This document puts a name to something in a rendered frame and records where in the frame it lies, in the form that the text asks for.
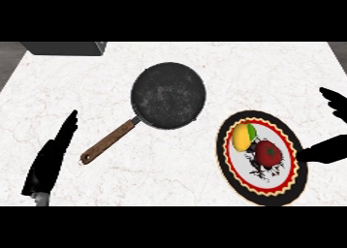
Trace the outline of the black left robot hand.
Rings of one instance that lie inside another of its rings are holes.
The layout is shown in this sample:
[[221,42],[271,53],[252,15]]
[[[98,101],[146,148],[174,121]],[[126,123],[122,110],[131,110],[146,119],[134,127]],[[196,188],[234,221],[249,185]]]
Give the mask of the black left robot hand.
[[64,162],[66,150],[78,129],[78,110],[69,115],[57,136],[49,139],[38,152],[32,163],[24,185],[23,195],[52,192]]

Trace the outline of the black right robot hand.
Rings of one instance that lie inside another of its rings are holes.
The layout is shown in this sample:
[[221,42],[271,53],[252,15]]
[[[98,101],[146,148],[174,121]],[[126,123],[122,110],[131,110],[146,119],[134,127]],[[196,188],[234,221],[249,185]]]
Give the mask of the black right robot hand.
[[[347,124],[347,97],[323,87],[320,92],[328,99],[329,107],[334,109],[334,116]],[[297,153],[300,162],[331,164],[343,159],[347,159],[347,135],[338,135]]]

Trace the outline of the red tomato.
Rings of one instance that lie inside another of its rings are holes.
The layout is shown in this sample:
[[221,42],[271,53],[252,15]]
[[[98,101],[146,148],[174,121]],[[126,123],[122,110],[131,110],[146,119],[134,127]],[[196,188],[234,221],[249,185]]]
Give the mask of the red tomato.
[[261,140],[257,143],[255,160],[266,168],[271,168],[282,163],[282,151],[269,140]]

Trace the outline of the black rimmed patterned plate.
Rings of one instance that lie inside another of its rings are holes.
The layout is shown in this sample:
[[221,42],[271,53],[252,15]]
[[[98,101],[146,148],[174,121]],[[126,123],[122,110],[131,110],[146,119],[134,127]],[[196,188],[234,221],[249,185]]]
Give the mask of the black rimmed patterned plate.
[[[257,138],[243,152],[233,146],[233,129],[251,123]],[[271,168],[255,160],[255,146],[269,140],[282,151],[282,163]],[[282,206],[300,197],[308,176],[306,162],[297,160],[301,142],[286,124],[267,112],[245,110],[223,123],[217,138],[217,158],[223,174],[237,193],[260,205]]]

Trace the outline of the yellow corn cob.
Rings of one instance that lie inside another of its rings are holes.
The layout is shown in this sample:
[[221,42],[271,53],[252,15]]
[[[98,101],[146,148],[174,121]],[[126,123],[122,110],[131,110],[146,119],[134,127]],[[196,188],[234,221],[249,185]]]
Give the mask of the yellow corn cob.
[[251,123],[237,124],[233,129],[233,146],[237,152],[243,152],[257,138],[257,130]]

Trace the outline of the dark grey box appliance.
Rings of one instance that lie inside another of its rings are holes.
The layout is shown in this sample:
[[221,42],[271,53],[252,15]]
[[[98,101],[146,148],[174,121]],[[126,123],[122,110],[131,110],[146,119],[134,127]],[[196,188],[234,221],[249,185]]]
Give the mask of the dark grey box appliance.
[[23,42],[33,55],[101,56],[107,42]]

